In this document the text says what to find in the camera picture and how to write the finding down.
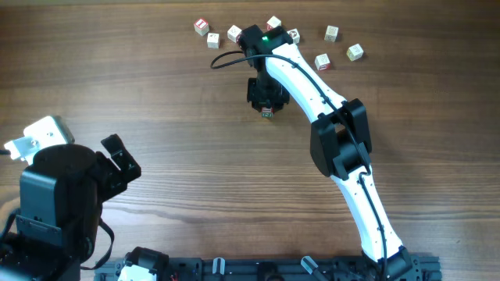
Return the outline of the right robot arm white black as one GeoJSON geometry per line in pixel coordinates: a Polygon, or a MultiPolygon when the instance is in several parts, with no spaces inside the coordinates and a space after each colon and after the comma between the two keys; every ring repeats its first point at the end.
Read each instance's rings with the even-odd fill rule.
{"type": "Polygon", "coordinates": [[[380,279],[393,280],[411,267],[374,185],[372,143],[364,104],[347,101],[327,86],[302,57],[282,27],[244,29],[237,41],[257,76],[247,100],[263,115],[294,99],[311,123],[310,154],[317,169],[341,190],[361,238],[362,253],[380,279]]]}

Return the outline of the red U letter block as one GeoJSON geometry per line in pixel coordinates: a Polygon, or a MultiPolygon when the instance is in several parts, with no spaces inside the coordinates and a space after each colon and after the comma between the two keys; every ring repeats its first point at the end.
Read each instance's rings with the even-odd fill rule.
{"type": "Polygon", "coordinates": [[[261,113],[273,113],[273,109],[262,107],[261,113]]]}

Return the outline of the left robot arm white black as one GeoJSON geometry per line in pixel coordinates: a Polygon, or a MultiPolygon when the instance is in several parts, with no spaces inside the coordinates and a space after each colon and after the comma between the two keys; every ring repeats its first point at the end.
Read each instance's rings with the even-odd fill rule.
{"type": "Polygon", "coordinates": [[[103,228],[105,201],[141,176],[141,167],[113,134],[106,154],[79,144],[37,152],[20,177],[20,207],[1,233],[3,280],[79,280],[103,228]]]}

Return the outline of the plain white wooden block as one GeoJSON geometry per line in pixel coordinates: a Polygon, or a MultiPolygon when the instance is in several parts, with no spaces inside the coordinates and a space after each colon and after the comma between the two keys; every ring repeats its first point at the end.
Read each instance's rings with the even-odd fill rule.
{"type": "Polygon", "coordinates": [[[208,48],[219,48],[220,47],[220,35],[217,33],[207,34],[207,46],[208,48]]]}

